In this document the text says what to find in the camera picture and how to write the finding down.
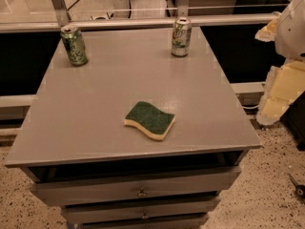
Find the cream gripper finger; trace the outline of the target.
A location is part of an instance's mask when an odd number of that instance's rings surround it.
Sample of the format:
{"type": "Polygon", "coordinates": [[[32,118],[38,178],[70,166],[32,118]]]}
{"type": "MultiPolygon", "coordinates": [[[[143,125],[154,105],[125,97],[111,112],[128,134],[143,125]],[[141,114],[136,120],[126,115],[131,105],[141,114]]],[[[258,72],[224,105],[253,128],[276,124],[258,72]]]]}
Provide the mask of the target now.
{"type": "Polygon", "coordinates": [[[304,62],[290,61],[280,68],[272,66],[258,104],[256,121],[264,126],[273,125],[304,92],[304,62]]]}
{"type": "Polygon", "coordinates": [[[277,22],[281,16],[281,13],[279,11],[275,11],[274,15],[275,15],[275,19],[273,19],[266,26],[264,26],[262,29],[257,31],[257,33],[254,36],[256,40],[262,42],[271,42],[275,40],[277,22]]]}

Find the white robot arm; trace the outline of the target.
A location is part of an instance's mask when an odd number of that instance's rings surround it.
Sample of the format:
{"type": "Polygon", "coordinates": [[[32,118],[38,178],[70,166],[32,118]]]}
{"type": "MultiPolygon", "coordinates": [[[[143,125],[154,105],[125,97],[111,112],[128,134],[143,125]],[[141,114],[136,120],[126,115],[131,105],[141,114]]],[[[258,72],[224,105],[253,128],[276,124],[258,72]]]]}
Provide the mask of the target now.
{"type": "Polygon", "coordinates": [[[276,53],[285,58],[280,68],[270,68],[258,104],[256,121],[269,126],[305,92],[305,0],[292,0],[255,39],[274,41],[276,53]]]}

